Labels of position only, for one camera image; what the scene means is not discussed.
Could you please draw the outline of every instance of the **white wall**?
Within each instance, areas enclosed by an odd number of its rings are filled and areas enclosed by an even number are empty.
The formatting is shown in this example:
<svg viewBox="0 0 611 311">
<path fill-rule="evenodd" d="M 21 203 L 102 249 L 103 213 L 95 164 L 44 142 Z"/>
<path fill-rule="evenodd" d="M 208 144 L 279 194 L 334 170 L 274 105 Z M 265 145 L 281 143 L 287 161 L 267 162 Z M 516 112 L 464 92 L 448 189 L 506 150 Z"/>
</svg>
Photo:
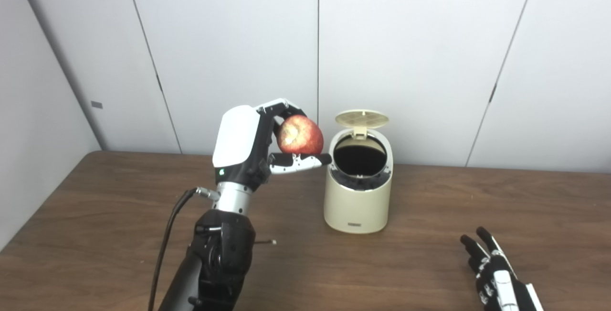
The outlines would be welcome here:
<svg viewBox="0 0 611 311">
<path fill-rule="evenodd" d="M 103 147 L 179 152 L 133 1 L 32 3 Z"/>
<path fill-rule="evenodd" d="M 319 118 L 379 110 L 397 163 L 462 165 L 525 0 L 320 0 Z"/>
<path fill-rule="evenodd" d="M 136 0 L 183 152 L 222 114 L 286 97 L 316 119 L 317 0 Z"/>
<path fill-rule="evenodd" d="M 528 0 L 470 167 L 611 172 L 611 0 Z"/>
<path fill-rule="evenodd" d="M 0 249 L 100 149 L 27 0 L 0 0 Z"/>
</svg>

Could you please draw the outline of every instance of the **brown table surface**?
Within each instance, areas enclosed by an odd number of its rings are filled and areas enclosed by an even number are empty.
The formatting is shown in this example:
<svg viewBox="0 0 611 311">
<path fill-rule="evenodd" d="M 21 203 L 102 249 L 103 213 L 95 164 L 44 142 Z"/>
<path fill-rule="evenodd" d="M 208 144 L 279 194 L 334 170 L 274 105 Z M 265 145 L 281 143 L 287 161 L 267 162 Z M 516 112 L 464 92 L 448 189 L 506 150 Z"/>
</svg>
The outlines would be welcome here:
<svg viewBox="0 0 611 311">
<path fill-rule="evenodd" d="M 278 245 L 255 246 L 236 310 L 481 310 L 459 242 L 480 225 L 547 311 L 611 307 L 609 174 L 395 165 L 372 235 L 325 224 L 324 181 L 272 176 L 254 195 L 257 239 Z M 89 154 L 0 254 L 0 310 L 145 310 L 170 210 L 196 185 L 214 186 L 210 157 Z M 177 218 L 157 305 L 209 206 L 194 198 Z"/>
</svg>

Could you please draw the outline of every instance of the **beige trash can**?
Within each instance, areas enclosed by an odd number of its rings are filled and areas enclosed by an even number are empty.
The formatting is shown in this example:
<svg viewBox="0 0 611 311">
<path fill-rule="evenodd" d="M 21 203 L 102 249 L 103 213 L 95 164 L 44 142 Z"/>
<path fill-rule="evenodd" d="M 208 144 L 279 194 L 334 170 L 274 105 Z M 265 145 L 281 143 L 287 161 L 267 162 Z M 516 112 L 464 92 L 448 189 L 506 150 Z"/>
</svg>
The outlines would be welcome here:
<svg viewBox="0 0 611 311">
<path fill-rule="evenodd" d="M 373 129 L 388 123 L 388 117 L 373 110 L 349 110 L 336 122 L 348 129 L 330 142 L 333 163 L 327 167 L 325 221 L 348 233 L 382 230 L 388 221 L 393 160 L 388 139 Z"/>
</svg>

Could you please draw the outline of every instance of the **open lid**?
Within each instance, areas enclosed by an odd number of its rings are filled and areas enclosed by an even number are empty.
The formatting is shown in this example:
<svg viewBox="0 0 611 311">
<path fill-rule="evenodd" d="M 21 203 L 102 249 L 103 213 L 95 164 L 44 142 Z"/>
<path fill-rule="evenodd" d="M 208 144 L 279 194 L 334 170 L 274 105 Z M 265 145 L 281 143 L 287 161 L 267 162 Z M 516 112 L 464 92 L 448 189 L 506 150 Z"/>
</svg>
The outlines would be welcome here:
<svg viewBox="0 0 611 311">
<path fill-rule="evenodd" d="M 366 139 L 367 129 L 380 128 L 388 124 L 388 117 L 375 110 L 355 109 L 339 113 L 336 122 L 344 127 L 353 128 L 355 139 Z"/>
</svg>

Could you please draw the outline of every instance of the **red apple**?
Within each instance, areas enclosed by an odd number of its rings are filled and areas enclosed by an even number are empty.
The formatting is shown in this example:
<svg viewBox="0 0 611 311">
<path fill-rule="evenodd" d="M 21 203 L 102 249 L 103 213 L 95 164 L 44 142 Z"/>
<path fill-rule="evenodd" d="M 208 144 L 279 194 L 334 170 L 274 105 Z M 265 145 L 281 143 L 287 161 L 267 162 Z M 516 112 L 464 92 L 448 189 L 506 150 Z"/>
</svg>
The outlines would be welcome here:
<svg viewBox="0 0 611 311">
<path fill-rule="evenodd" d="M 323 132 L 316 122 L 303 115 L 293 115 L 284 120 L 276 136 L 284 153 L 320 154 L 323 152 Z"/>
</svg>

